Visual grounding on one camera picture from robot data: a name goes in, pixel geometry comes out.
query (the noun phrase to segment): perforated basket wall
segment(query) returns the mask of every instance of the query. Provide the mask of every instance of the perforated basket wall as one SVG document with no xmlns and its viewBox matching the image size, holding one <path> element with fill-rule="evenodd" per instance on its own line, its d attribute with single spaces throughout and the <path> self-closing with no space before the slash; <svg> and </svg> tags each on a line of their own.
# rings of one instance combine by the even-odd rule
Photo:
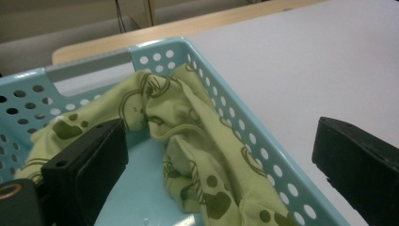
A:
<svg viewBox="0 0 399 226">
<path fill-rule="evenodd" d="M 251 150 L 297 223 L 348 225 L 198 50 L 181 38 L 147 42 L 126 51 L 0 79 L 0 182 L 11 180 L 26 159 L 32 146 L 31 134 L 54 116 L 85 105 L 109 89 L 106 86 L 66 97 L 57 91 L 55 80 L 127 61 L 136 71 L 163 75 L 188 62 L 197 71 L 216 111 Z"/>
</svg>

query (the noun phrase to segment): wall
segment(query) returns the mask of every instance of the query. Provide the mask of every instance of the wall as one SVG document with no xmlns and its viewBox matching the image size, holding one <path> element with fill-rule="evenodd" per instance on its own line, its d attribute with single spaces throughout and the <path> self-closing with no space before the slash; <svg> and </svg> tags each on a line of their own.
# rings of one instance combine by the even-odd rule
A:
<svg viewBox="0 0 399 226">
<path fill-rule="evenodd" d="M 119 0 L 122 15 L 141 26 L 144 0 Z M 117 17 L 114 0 L 0 0 L 0 43 Z"/>
</svg>

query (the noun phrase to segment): floor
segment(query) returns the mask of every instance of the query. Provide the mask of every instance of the floor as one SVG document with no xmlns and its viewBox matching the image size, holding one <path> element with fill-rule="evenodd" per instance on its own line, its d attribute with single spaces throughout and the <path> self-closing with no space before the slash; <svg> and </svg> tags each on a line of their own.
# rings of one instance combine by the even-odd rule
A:
<svg viewBox="0 0 399 226">
<path fill-rule="evenodd" d="M 250 4 L 248 0 L 191 0 L 155 10 L 158 24 L 165 24 L 228 8 Z M 123 17 L 126 31 L 139 29 L 129 17 Z M 73 29 L 0 43 L 0 75 L 10 75 L 52 64 L 52 53 L 63 46 L 95 40 L 120 33 L 118 19 Z"/>
</svg>

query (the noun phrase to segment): fabric fold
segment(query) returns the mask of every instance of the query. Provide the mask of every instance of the fabric fold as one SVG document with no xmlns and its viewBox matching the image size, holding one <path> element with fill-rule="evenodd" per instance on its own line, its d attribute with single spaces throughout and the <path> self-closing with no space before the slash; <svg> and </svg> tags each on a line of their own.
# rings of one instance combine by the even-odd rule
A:
<svg viewBox="0 0 399 226">
<path fill-rule="evenodd" d="M 96 101 L 57 116 L 32 136 L 33 149 L 16 177 L 40 181 L 45 159 L 116 118 L 127 131 L 149 126 L 152 138 L 166 144 L 165 189 L 183 211 L 201 211 L 206 225 L 295 225 L 188 64 L 168 77 L 136 72 Z"/>
</svg>

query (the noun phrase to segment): white table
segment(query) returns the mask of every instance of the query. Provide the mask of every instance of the white table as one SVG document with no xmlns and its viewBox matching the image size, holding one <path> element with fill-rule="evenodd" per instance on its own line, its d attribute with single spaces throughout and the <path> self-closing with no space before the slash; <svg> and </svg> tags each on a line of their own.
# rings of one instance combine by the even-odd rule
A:
<svg viewBox="0 0 399 226">
<path fill-rule="evenodd" d="M 188 38 L 348 222 L 367 225 L 311 153 L 321 116 L 399 147 L 399 2 L 329 0 Z"/>
</svg>

